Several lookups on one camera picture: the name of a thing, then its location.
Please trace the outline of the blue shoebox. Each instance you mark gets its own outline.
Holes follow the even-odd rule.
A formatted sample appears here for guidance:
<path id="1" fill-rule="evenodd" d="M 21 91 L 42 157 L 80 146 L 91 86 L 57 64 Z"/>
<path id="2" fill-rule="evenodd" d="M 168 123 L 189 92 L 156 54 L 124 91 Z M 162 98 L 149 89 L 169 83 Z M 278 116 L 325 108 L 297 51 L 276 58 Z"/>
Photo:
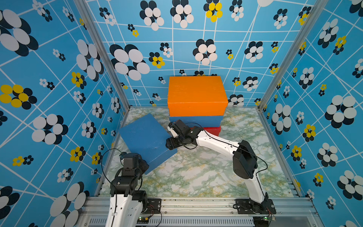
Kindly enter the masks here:
<path id="1" fill-rule="evenodd" d="M 121 128 L 119 134 L 130 152 L 140 154 L 149 165 L 146 175 L 177 153 L 177 149 L 166 147 L 166 140 L 171 136 L 152 114 Z"/>
<path id="2" fill-rule="evenodd" d="M 169 117 L 170 122 L 181 120 L 185 124 L 197 123 L 204 128 L 220 127 L 223 116 L 185 116 L 185 117 Z"/>

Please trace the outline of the orange shoebox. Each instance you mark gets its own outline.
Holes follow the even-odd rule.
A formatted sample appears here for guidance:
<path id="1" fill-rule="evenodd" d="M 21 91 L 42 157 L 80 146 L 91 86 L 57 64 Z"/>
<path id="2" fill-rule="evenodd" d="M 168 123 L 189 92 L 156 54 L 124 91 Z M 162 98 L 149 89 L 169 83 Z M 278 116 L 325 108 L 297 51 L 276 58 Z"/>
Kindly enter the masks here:
<path id="1" fill-rule="evenodd" d="M 222 116 L 228 98 L 220 76 L 170 77 L 167 105 L 171 117 Z"/>

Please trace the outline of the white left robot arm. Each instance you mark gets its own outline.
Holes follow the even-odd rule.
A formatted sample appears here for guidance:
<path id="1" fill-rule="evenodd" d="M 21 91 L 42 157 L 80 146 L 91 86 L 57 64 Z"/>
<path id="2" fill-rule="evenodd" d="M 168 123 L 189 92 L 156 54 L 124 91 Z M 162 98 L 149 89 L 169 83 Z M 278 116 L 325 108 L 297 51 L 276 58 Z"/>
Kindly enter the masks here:
<path id="1" fill-rule="evenodd" d="M 110 184 L 110 208 L 107 227 L 135 227 L 140 214 L 147 209 L 147 193 L 138 181 L 149 165 L 138 153 L 122 153 L 123 167 Z"/>

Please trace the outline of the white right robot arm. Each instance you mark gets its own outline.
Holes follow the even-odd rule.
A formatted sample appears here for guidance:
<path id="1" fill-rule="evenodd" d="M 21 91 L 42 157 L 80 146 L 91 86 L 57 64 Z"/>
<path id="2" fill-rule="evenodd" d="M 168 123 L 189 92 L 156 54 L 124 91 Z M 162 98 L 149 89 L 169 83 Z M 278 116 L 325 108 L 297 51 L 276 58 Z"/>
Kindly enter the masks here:
<path id="1" fill-rule="evenodd" d="M 276 214 L 273 201 L 263 189 L 259 178 L 257 163 L 259 157 L 254 153 L 249 142 L 245 140 L 229 141 L 207 132 L 199 124 L 191 128 L 181 120 L 169 123 L 167 128 L 172 134 L 172 137 L 166 140 L 165 145 L 169 150 L 193 144 L 196 147 L 211 149 L 232 160 L 234 173 L 244 179 L 249 192 L 248 201 L 236 205 L 236 209 L 241 207 L 256 214 Z"/>

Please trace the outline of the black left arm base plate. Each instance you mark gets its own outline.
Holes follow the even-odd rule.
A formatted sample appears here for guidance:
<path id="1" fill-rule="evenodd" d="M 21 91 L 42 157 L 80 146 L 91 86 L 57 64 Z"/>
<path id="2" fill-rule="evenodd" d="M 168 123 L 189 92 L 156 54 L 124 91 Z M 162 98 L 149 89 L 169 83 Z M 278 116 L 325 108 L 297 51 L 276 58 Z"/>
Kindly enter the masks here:
<path id="1" fill-rule="evenodd" d="M 161 211 L 162 200 L 157 198 L 148 199 L 146 210 L 142 214 L 159 214 Z"/>

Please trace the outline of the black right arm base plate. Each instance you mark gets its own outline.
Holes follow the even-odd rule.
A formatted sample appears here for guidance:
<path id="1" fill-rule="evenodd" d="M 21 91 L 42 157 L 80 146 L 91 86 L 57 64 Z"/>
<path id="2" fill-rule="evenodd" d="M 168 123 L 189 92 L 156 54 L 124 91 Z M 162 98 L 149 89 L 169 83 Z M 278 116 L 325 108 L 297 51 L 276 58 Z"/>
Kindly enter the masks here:
<path id="1" fill-rule="evenodd" d="M 251 199 L 236 199 L 233 208 L 237 210 L 238 214 L 275 215 L 277 213 L 271 199 L 265 199 L 262 203 Z"/>

